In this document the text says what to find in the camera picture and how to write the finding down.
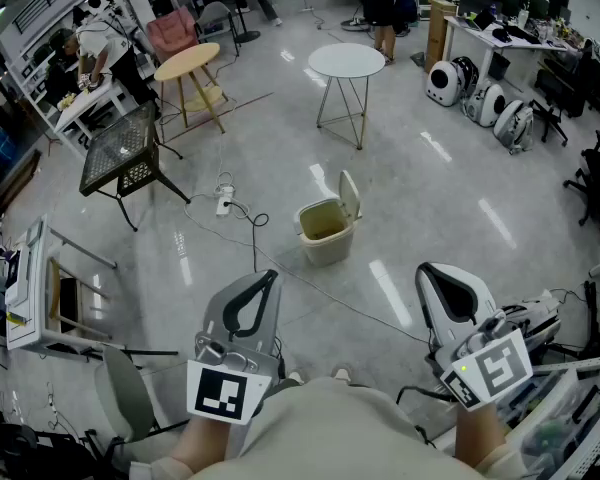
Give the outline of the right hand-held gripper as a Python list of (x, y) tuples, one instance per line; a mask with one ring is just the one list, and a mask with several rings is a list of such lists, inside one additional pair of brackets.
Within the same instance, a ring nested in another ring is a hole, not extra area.
[[(496, 304), (480, 278), (449, 264), (425, 262), (416, 270), (415, 284), (426, 325), (436, 345), (443, 346), (433, 354), (436, 374), (464, 409), (494, 403), (532, 376), (521, 330), (512, 328), (502, 311), (488, 318)], [(454, 325), (481, 321), (454, 340)]]

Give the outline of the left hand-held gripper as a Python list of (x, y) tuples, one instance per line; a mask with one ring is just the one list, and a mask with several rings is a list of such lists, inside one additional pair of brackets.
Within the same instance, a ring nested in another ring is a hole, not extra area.
[[(196, 337), (196, 358), (187, 363), (190, 414), (246, 425), (259, 411), (279, 380), (279, 361), (272, 354), (281, 294), (282, 277), (275, 270), (262, 270), (240, 277), (210, 299), (205, 331), (217, 331), (229, 341)], [(230, 342), (238, 340), (247, 348)]]

